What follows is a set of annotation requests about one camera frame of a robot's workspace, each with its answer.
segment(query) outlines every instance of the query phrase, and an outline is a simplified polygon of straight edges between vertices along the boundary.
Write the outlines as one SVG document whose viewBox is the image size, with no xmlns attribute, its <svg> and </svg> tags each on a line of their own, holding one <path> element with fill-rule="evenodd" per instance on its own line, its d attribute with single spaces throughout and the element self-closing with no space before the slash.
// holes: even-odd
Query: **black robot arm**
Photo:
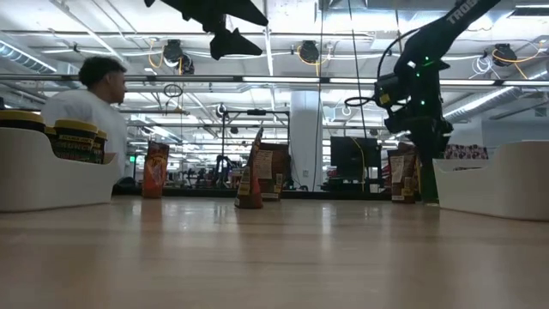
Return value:
<svg viewBox="0 0 549 309">
<path fill-rule="evenodd" d="M 423 26 L 406 42 L 394 73 L 377 77 L 375 99 L 388 111 L 390 132 L 410 130 L 410 124 L 405 124 L 410 118 L 442 117 L 438 72 L 449 65 L 441 59 L 461 33 L 500 1 L 458 1 L 445 16 Z M 404 107 L 393 112 L 394 105 Z"/>
<path fill-rule="evenodd" d="M 406 42 L 392 74 L 379 76 L 384 55 L 395 42 L 380 61 L 374 99 L 387 110 L 389 117 L 384 123 L 389 132 L 410 132 L 408 138 L 416 146 L 421 160 L 424 201 L 437 201 L 432 160 L 443 157 L 453 130 L 442 111 L 439 71 L 449 68 L 442 57 L 461 33 L 499 2 L 458 1 L 448 14 L 420 28 Z"/>
</svg>

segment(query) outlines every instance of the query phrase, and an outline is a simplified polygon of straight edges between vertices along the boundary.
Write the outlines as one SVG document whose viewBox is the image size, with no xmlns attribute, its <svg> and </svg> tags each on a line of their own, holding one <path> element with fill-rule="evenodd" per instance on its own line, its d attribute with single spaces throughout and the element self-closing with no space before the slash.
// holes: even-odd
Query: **short dark hair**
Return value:
<svg viewBox="0 0 549 309">
<path fill-rule="evenodd" d="M 126 73 L 127 69 L 117 60 L 109 57 L 90 57 L 84 61 L 78 78 L 80 82 L 90 88 L 100 82 L 105 75 L 112 72 Z"/>
</svg>

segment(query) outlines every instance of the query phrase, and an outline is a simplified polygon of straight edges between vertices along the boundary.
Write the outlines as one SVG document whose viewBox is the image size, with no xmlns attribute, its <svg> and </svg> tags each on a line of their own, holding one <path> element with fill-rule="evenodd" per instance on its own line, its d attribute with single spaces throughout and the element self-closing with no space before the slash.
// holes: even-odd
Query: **yellow lid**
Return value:
<svg viewBox="0 0 549 309">
<path fill-rule="evenodd" d="M 35 123 L 44 123 L 42 116 L 33 112 L 23 111 L 0 111 L 0 120 L 20 120 L 20 121 L 32 121 Z"/>
<path fill-rule="evenodd" d="M 98 137 L 98 138 L 106 139 L 107 134 L 106 134 L 105 131 L 99 130 L 99 131 L 97 131 L 97 137 Z"/>
<path fill-rule="evenodd" d="M 84 131 L 97 134 L 97 127 L 95 125 L 88 124 L 88 123 L 74 120 L 74 119 L 59 119 L 58 121 L 55 122 L 54 128 L 84 130 Z"/>
<path fill-rule="evenodd" d="M 55 129 L 53 129 L 52 127 L 48 127 L 48 126 L 45 127 L 44 133 L 45 134 L 51 134 L 51 135 L 56 135 L 57 134 Z"/>
</svg>

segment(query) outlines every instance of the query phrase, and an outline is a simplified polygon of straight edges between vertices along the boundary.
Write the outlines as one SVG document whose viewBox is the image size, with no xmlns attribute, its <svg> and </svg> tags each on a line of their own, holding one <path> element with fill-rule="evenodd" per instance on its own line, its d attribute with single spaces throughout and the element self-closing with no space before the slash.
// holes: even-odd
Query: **computer monitor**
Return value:
<svg viewBox="0 0 549 309">
<path fill-rule="evenodd" d="M 339 177 L 361 178 L 363 167 L 381 166 L 381 146 L 376 138 L 332 136 L 330 152 L 330 163 L 337 167 Z"/>
</svg>

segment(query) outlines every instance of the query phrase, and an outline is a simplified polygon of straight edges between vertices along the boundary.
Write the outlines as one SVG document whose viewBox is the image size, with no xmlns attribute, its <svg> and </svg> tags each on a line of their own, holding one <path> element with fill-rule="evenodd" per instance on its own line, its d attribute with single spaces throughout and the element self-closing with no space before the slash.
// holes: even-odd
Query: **metal pole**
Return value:
<svg viewBox="0 0 549 309">
<path fill-rule="evenodd" d="M 226 111 L 223 112 L 223 128 L 221 132 L 221 160 L 225 157 L 225 119 L 226 119 Z"/>
</svg>

